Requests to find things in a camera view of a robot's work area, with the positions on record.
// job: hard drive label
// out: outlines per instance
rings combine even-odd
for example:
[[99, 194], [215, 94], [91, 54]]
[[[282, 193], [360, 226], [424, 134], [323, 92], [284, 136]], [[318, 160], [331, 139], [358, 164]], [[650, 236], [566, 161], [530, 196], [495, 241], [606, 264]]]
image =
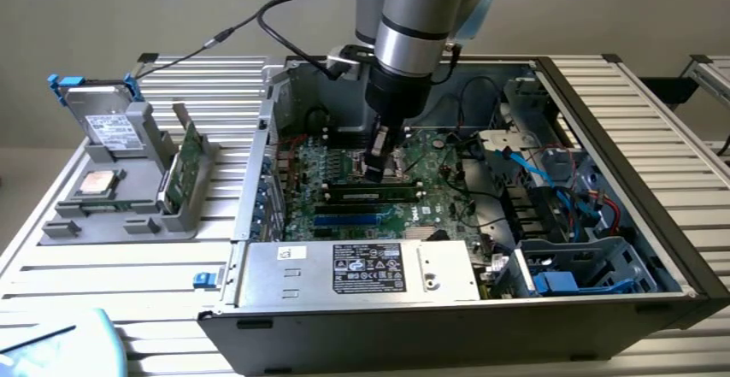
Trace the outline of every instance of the hard drive label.
[[141, 149], [141, 141], [125, 115], [88, 115], [87, 122], [107, 149]]
[[338, 294], [406, 291], [399, 243], [335, 244], [332, 289]]

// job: metal rails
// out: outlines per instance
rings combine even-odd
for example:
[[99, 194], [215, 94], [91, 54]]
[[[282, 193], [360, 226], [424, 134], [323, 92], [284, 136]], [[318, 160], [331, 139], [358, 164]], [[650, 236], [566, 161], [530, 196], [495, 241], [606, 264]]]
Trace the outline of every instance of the metal rails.
[[683, 77], [689, 77], [730, 109], [730, 56], [693, 56]]
[[[161, 58], [157, 64], [168, 59]], [[599, 56], [557, 57], [555, 61], [730, 285], [730, 227], [722, 227], [719, 221], [722, 208], [730, 206], [726, 185], [619, 66]], [[256, 58], [199, 58], [149, 75], [143, 83], [161, 128], [182, 136], [169, 103], [186, 100], [200, 130], [223, 145], [198, 242], [35, 247], [40, 236], [36, 223], [52, 213], [52, 200], [83, 160], [83, 153], [76, 151], [0, 258], [0, 334], [21, 333], [23, 327], [39, 321], [40, 316], [27, 310], [57, 313], [60, 309], [100, 306], [124, 340], [132, 375], [236, 375], [192, 319], [200, 306], [211, 306], [219, 299], [218, 291], [192, 291], [192, 275], [214, 271], [231, 252], [228, 238], [263, 99], [262, 66], [263, 59]], [[730, 309], [687, 331], [659, 332], [609, 362], [428, 370], [419, 375], [719, 376], [727, 370]]]

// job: red cable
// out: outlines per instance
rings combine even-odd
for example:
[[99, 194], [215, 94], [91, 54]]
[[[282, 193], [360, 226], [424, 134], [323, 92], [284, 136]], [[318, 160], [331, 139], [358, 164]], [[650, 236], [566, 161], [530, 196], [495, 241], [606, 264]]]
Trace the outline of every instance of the red cable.
[[[598, 199], [598, 193], [589, 193], [589, 196], [594, 199]], [[609, 233], [617, 234], [618, 223], [621, 221], [621, 209], [618, 208], [617, 203], [611, 199], [609, 199], [606, 195], [603, 195], [603, 201], [606, 202], [611, 210], [614, 210], [614, 222], [611, 223]]]

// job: black cable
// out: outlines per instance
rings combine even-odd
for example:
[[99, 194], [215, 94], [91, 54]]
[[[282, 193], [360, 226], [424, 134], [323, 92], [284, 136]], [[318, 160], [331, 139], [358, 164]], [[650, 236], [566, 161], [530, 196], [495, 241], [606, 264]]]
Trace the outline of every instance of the black cable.
[[232, 35], [232, 33], [236, 32], [242, 27], [244, 27], [248, 24], [248, 22], [251, 22], [256, 18], [256, 16], [259, 15], [259, 11], [260, 11], [260, 9], [256, 10], [254, 12], [254, 14], [246, 18], [246, 20], [243, 20], [236, 25], [234, 25], [232, 27], [226, 28], [222, 32], [219, 32], [215, 35], [215, 37], [211, 38], [206, 42], [206, 44], [203, 44], [203, 46], [195, 52], [192, 52], [191, 54], [183, 56], [182, 58], [178, 58], [175, 61], [161, 65], [157, 68], [148, 69], [147, 71], [144, 71], [141, 74], [137, 75], [137, 79], [144, 78], [152, 72], [157, 72], [161, 69], [167, 69], [167, 68], [172, 67], [174, 65], [178, 65], [182, 61], [187, 61], [194, 56], [199, 55], [199, 53], [202, 53], [204, 50], [210, 50], [212, 47], [215, 47], [218, 44], [220, 44], [226, 39], [228, 39], [228, 37]]
[[454, 69], [456, 68], [456, 64], [459, 63], [460, 50], [460, 44], [455, 44], [451, 49], [451, 61], [448, 62], [448, 73], [446, 74], [446, 78], [443, 78], [438, 82], [431, 81], [431, 85], [440, 85], [451, 79], [451, 76], [454, 75]]
[[[471, 143], [476, 138], [471, 138], [470, 140], [464, 140], [462, 142], [458, 142], [456, 144], [464, 144], [464, 143]], [[446, 163], [446, 158], [448, 157], [448, 155], [451, 154], [451, 152], [454, 151], [454, 147], [455, 145], [447, 150], [446, 152], [446, 155], [443, 155], [443, 159], [442, 159], [442, 162], [439, 163], [438, 165], [438, 170], [442, 170], [442, 166], [443, 164]], [[462, 189], [459, 187], [456, 187], [450, 181], [448, 179], [446, 179], [440, 174], [439, 176], [442, 177], [442, 180], [443, 182], [446, 183], [446, 185], [454, 190], [454, 191], [458, 191], [462, 195], [483, 195], [483, 196], [488, 196], [491, 197], [492, 199], [496, 199], [496, 200], [500, 200], [500, 197], [492, 193], [488, 193], [486, 191], [470, 191], [468, 189]]]
[[723, 156], [727, 152], [727, 148], [730, 147], [730, 135], [727, 135], [726, 144], [722, 145], [722, 148], [719, 149], [718, 156]]
[[288, 50], [291, 50], [304, 61], [307, 61], [316, 69], [319, 69], [319, 72], [322, 72], [326, 77], [330, 80], [336, 80], [339, 78], [338, 74], [334, 74], [330, 69], [327, 69], [327, 66], [322, 64], [310, 54], [307, 54], [296, 45], [294, 45], [282, 35], [274, 30], [274, 28], [270, 27], [270, 25], [263, 20], [263, 16], [266, 12], [275, 7], [276, 5], [280, 5], [282, 3], [288, 3], [294, 0], [272, 0], [270, 3], [267, 3], [262, 9], [259, 9], [259, 14], [256, 16], [256, 21], [259, 22], [259, 26], [266, 31], [266, 33], [270, 34], [270, 36], [279, 42]]
[[442, 105], [442, 102], [446, 100], [446, 98], [454, 99], [454, 101], [459, 101], [459, 97], [452, 93], [444, 93], [439, 98], [438, 101], [431, 105], [428, 110], [424, 110], [423, 113], [419, 115], [419, 117], [411, 122], [412, 125], [419, 125], [424, 119], [428, 118], [428, 116], [434, 113], [435, 109]]
[[194, 53], [183, 56], [182, 58], [178, 58], [175, 61], [172, 61], [171, 63], [167, 63], [164, 64], [163, 66], [157, 67], [157, 68], [152, 68], [147, 71], [144, 71], [141, 74], [137, 75], [137, 79], [140, 80], [141, 78], [144, 78], [148, 74], [151, 74], [152, 72], [157, 72], [159, 70], [161, 69], [167, 69], [169, 68], [171, 66], [174, 65], [178, 65], [182, 61], [187, 61], [188, 59], [191, 59], [194, 56], [196, 56], [199, 53], [202, 53], [204, 50], [206, 50], [206, 46], [202, 46]]
[[310, 133], [310, 117], [311, 114], [322, 112], [327, 117], [330, 117], [330, 109], [324, 107], [324, 105], [320, 106], [312, 106], [307, 109], [307, 112], [304, 112], [304, 133]]
[[459, 223], [460, 223], [463, 226], [466, 226], [466, 227], [471, 227], [472, 229], [478, 229], [478, 228], [480, 228], [480, 227], [494, 225], [494, 224], [495, 224], [496, 222], [499, 222], [499, 221], [506, 221], [506, 217], [502, 216], [502, 217], [499, 217], [498, 219], [495, 219], [494, 221], [488, 221], [488, 222], [483, 223], [482, 225], [471, 225], [471, 224], [468, 224], [468, 223], [464, 222], [464, 211], [466, 211], [467, 209], [468, 209], [468, 206], [467, 206], [464, 209], [460, 210], [460, 212], [459, 212], [459, 218], [458, 218]]
[[472, 84], [472, 82], [478, 81], [478, 80], [486, 80], [490, 82], [491, 84], [491, 87], [494, 88], [494, 104], [492, 105], [496, 105], [498, 102], [499, 102], [499, 86], [498, 86], [498, 83], [494, 81], [494, 79], [487, 76], [487, 75], [479, 75], [479, 76], [475, 76], [472, 79], [470, 79], [467, 81], [467, 83], [462, 86], [460, 88], [460, 93], [459, 93], [459, 108], [458, 108], [458, 112], [456, 112], [456, 128], [460, 128], [460, 126], [463, 125], [464, 123], [464, 97], [467, 95], [467, 88], [468, 86]]
[[408, 168], [403, 170], [403, 173], [408, 172], [412, 169], [412, 167], [419, 164], [419, 162], [423, 160], [427, 154], [428, 152], [423, 151], [423, 155], [420, 155], [419, 158], [411, 163], [411, 166], [408, 166]]
[[467, 152], [468, 152], [468, 155], [471, 156], [471, 158], [475, 159], [476, 161], [484, 161], [486, 157], [484, 157], [483, 153], [476, 153], [475, 154], [471, 151], [472, 148], [474, 148], [474, 142], [467, 144]]

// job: robotic arm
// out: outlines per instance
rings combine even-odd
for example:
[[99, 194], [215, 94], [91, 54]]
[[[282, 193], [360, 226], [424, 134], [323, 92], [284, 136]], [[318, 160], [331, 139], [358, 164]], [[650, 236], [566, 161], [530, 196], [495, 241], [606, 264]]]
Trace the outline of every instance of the robotic arm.
[[472, 38], [491, 0], [358, 0], [358, 39], [372, 45], [364, 100], [378, 116], [366, 178], [382, 180], [404, 119], [426, 106], [448, 39]]

